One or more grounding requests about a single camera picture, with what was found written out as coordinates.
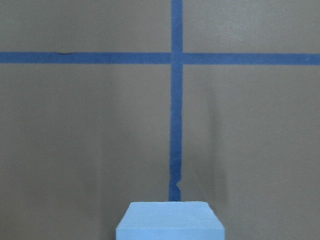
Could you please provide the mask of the light blue foam block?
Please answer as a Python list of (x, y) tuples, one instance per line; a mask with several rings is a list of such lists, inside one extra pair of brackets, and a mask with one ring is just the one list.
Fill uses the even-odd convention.
[(117, 240), (224, 240), (225, 228), (204, 201), (132, 202)]

